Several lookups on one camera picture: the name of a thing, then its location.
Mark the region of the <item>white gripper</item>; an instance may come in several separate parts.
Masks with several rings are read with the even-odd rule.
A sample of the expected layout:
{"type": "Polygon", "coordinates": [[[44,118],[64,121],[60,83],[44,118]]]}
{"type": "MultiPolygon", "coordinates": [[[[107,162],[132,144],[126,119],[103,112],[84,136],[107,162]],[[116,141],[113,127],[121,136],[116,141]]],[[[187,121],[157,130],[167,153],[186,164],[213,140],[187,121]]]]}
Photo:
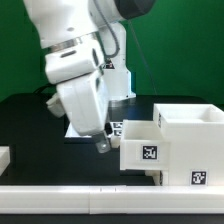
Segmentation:
{"type": "Polygon", "coordinates": [[[103,130],[109,97],[102,73],[96,70],[60,83],[56,89],[63,109],[76,132],[81,136],[93,135],[98,152],[108,152],[111,149],[110,142],[103,130]]]}

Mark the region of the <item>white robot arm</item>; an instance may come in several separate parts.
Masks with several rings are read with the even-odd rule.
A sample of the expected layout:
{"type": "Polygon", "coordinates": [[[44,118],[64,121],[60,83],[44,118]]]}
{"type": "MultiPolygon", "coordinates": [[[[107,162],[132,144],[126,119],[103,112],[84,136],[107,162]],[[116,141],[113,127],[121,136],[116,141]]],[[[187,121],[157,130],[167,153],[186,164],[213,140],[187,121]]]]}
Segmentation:
{"type": "Polygon", "coordinates": [[[149,13],[156,0],[23,0],[40,38],[45,73],[56,94],[47,102],[57,116],[67,116],[81,136],[89,135],[99,152],[110,150],[105,132],[109,97],[103,65],[108,54],[99,32],[119,21],[149,13]]]}

